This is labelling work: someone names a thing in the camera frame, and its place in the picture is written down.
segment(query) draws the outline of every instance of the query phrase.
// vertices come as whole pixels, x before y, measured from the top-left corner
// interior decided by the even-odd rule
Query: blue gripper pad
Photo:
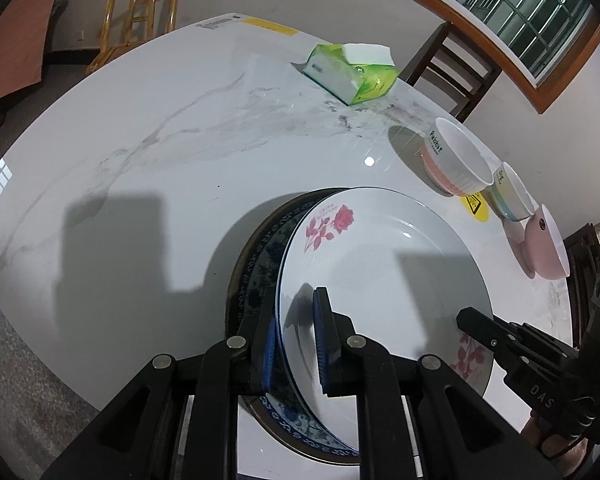
[[[324,334],[324,319],[322,318],[322,307],[320,306],[320,296],[318,291],[314,290],[314,333],[315,333],[315,353],[318,359],[318,374],[320,375],[320,384],[322,392],[326,394],[329,391],[329,364],[326,347],[326,338]]]
[[[262,387],[265,392],[271,388],[273,380],[273,363],[276,357],[276,320],[272,316],[267,339],[264,345],[263,363],[262,363]]]

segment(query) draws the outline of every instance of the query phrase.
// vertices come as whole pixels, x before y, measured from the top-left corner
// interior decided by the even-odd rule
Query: wall
[[[119,0],[118,12],[127,1]],[[69,0],[53,48],[97,47],[105,4],[106,0]],[[283,23],[333,43],[383,43],[391,47],[398,66],[406,65],[442,22],[411,0],[180,0],[177,25],[226,12]],[[78,41],[80,30],[83,41]]]
[[[512,165],[563,236],[600,221],[600,46],[544,114],[503,73],[465,124]]]
[[[54,48],[97,46],[105,2],[70,0]],[[387,44],[399,68],[441,23],[411,0],[180,0],[178,26],[236,11],[335,43]],[[543,115],[502,74],[466,124],[547,204],[564,236],[600,221],[600,46]]]

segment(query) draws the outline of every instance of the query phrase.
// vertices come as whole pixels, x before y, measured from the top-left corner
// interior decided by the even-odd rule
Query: dark wooden chair
[[[463,59],[458,47],[477,63],[472,66]],[[501,72],[501,67],[464,32],[452,23],[443,23],[402,71],[400,79],[414,86],[425,76],[458,103],[451,114],[464,122]]]
[[[589,325],[589,300],[593,294],[600,264],[600,242],[592,224],[564,239],[569,257],[570,275],[567,277],[573,345],[580,347]]]

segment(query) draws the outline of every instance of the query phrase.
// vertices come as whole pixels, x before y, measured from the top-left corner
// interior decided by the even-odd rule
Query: tissue box
[[[398,72],[389,48],[368,44],[320,44],[302,70],[346,105],[385,95]]]

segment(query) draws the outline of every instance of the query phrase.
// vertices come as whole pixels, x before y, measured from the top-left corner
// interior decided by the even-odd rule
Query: screw
[[[160,354],[154,357],[154,360],[151,361],[151,364],[154,365],[154,368],[157,370],[162,370],[163,368],[168,368],[171,364],[171,357],[165,354]]]
[[[440,368],[440,359],[438,359],[435,355],[425,355],[422,358],[422,366],[424,366],[427,370],[437,370]]]
[[[364,345],[366,345],[366,339],[361,335],[350,335],[347,337],[347,344],[351,348],[362,348]]]
[[[241,335],[234,335],[226,340],[226,345],[229,348],[238,349],[238,348],[242,348],[246,344],[247,344],[247,340],[245,338],[243,338]]]

